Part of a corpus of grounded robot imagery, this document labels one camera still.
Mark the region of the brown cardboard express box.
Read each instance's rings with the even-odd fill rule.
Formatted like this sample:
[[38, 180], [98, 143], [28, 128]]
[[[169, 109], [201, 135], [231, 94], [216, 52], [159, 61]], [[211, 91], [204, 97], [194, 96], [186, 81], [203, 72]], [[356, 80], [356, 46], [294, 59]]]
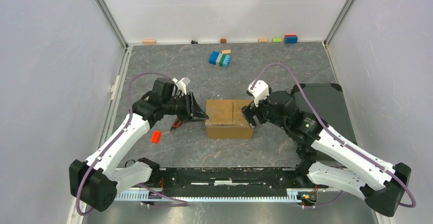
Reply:
[[242, 108], [251, 103], [248, 99], [208, 99], [205, 122], [210, 139], [251, 139], [253, 129], [242, 114]]

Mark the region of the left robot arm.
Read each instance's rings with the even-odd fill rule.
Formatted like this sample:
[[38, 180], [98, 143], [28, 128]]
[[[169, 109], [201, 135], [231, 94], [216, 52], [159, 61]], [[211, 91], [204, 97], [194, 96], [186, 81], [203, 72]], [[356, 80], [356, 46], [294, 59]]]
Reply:
[[198, 105], [194, 94], [187, 90], [189, 78], [157, 78], [151, 91], [130, 103], [128, 115], [109, 139], [84, 161], [74, 160], [69, 166], [71, 195], [92, 210], [105, 211], [118, 193], [145, 183], [154, 187], [160, 182], [160, 172], [150, 163], [137, 161], [118, 169], [126, 153], [144, 134], [166, 115], [176, 115], [180, 121], [200, 121], [208, 115]]

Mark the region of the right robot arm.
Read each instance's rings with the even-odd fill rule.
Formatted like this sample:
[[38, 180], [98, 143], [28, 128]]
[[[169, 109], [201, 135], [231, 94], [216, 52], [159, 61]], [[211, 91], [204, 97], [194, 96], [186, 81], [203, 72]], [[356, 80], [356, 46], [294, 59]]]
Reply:
[[393, 217], [399, 206], [414, 207], [415, 203], [401, 202], [412, 172], [408, 165], [392, 164], [358, 147], [315, 113], [301, 112], [287, 91], [248, 89], [247, 94], [253, 101], [242, 108], [242, 114], [250, 127], [270, 122], [293, 141], [323, 152], [345, 167], [337, 169], [312, 160], [307, 168], [296, 171], [299, 186], [314, 183], [350, 193], [387, 217]]

